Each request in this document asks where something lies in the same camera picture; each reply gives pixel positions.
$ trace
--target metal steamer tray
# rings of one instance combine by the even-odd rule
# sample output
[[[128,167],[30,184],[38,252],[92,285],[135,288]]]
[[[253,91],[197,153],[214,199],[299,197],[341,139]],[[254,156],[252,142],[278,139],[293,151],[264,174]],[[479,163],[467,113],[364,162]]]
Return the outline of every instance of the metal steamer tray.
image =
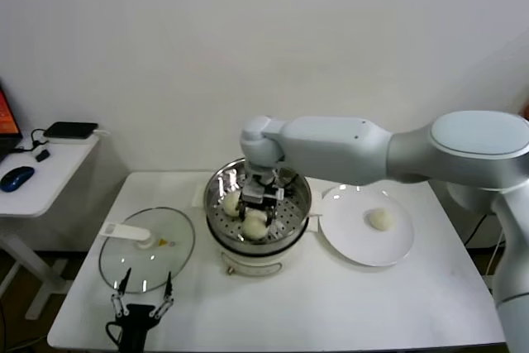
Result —
[[[219,169],[207,183],[204,208],[211,233],[222,246],[238,255],[262,257],[287,250],[307,229],[311,207],[307,180],[291,169],[277,170],[275,183],[284,188],[284,200],[277,203],[268,235],[258,241],[245,239],[241,235],[242,220],[228,216],[222,209],[224,197],[242,189],[244,182],[245,160],[238,159]]]

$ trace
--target white plate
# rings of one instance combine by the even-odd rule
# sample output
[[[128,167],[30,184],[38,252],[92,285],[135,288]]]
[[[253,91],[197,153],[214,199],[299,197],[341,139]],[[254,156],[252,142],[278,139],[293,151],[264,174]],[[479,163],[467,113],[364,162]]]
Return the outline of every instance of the white plate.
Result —
[[[367,221],[367,214],[375,208],[392,214],[389,230],[379,231]],[[407,211],[385,191],[371,187],[340,185],[327,192],[320,227],[334,248],[362,265],[394,265],[413,245],[413,224]]]

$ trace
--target white wall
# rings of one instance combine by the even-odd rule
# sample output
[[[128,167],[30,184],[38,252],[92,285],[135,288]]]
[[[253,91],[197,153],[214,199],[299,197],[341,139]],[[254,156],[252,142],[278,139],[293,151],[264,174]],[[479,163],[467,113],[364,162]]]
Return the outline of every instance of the white wall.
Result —
[[[86,237],[61,208],[42,222],[79,248],[127,168],[216,168],[256,114],[401,131],[455,109],[513,110],[528,27],[527,0],[0,0],[0,76],[26,126],[95,120],[112,133],[91,189],[76,191]]]

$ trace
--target desk leg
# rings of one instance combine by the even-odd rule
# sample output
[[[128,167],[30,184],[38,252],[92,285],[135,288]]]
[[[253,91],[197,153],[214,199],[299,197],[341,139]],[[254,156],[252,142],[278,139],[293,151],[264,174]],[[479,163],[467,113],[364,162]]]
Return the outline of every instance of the desk leg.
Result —
[[[15,264],[11,267],[9,272],[6,274],[6,277],[3,278],[2,284],[0,284],[0,297],[3,296],[3,293],[6,292],[7,287],[9,287],[9,284],[15,279],[15,276],[17,275],[18,270],[20,269],[20,262],[15,262]]]
[[[56,260],[53,264],[53,270],[60,274],[64,270],[64,267],[67,263],[67,260]],[[41,289],[39,289],[39,292],[36,293],[33,302],[27,309],[26,320],[36,320],[37,318],[39,318],[42,313],[42,309],[44,309],[44,306],[46,305],[46,302],[48,302],[48,299],[50,299],[50,295],[54,293],[61,293],[66,295],[72,283],[73,282],[71,280],[64,280],[63,286],[59,289],[56,289],[46,283],[42,283]]]
[[[30,247],[17,235],[0,235],[0,246],[22,266],[34,274],[42,286],[26,313],[26,319],[36,320],[53,293],[68,293],[71,281],[60,277],[67,260],[57,260],[49,267]]]

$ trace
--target laptop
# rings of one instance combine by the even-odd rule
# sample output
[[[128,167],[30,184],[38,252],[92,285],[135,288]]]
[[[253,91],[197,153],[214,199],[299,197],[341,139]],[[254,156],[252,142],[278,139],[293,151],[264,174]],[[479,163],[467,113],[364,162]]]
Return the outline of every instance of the laptop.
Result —
[[[0,161],[9,155],[22,140],[15,117],[0,86]]]

